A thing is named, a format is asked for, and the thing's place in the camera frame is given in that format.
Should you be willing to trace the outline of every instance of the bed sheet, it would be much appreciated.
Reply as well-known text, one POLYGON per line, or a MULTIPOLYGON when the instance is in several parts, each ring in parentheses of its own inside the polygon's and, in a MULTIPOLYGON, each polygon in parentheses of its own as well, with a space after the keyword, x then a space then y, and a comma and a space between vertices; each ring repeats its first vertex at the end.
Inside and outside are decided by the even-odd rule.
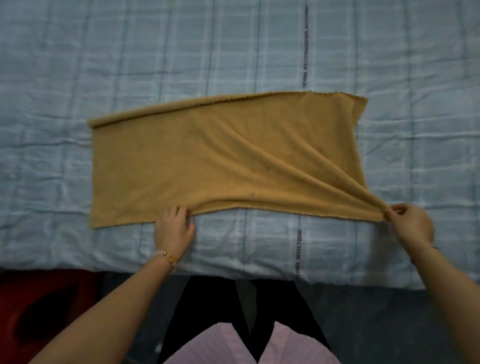
MULTIPOLYGON (((412 201, 480 280, 476 0, 0 2, 0 267, 134 272, 152 224, 89 230, 86 119, 271 90, 370 102, 356 130, 369 188, 412 201)), ((235 209, 195 218, 180 274, 421 288, 384 224, 235 209)))

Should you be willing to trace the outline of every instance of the person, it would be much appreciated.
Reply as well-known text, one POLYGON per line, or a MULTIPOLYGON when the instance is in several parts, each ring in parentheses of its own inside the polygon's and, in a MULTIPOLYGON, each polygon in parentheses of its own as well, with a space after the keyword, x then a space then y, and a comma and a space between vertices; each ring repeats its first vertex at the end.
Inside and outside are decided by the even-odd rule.
MULTIPOLYGON (((480 287, 433 246, 434 227, 420 207, 384 211, 438 304, 469 363, 480 363, 480 287)), ((158 253, 54 338, 32 364, 120 363, 158 288, 190 246, 187 208, 156 223, 158 253)), ((159 363, 338 363, 293 282, 255 280, 257 319, 248 332, 233 281, 192 277, 168 327, 159 363)))

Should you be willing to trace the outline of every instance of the striped pink shirt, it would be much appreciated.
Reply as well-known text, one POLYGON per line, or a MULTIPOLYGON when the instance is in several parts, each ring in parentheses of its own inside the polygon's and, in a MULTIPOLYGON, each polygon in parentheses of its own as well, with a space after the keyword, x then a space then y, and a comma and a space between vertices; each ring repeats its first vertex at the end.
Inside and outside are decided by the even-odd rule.
MULTIPOLYGON (((218 323, 187 342, 165 364, 255 364, 232 324, 218 323)), ((259 364, 340 364, 321 343, 275 322, 259 364)))

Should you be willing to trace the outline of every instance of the red plastic chair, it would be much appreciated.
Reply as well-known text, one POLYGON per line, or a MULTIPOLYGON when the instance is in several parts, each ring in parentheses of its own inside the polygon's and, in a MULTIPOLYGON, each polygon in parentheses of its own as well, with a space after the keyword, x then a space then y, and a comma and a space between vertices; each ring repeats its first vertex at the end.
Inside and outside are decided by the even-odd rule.
POLYGON ((28 363, 97 302, 101 277, 82 270, 0 274, 0 364, 28 363))

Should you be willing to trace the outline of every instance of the mustard yellow towel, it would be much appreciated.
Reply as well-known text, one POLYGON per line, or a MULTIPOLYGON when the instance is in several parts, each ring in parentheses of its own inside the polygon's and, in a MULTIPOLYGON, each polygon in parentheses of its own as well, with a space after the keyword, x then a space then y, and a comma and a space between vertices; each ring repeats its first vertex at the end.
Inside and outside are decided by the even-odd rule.
POLYGON ((367 99, 280 92, 182 100, 89 121, 91 227, 234 207, 380 221, 354 127, 367 99))

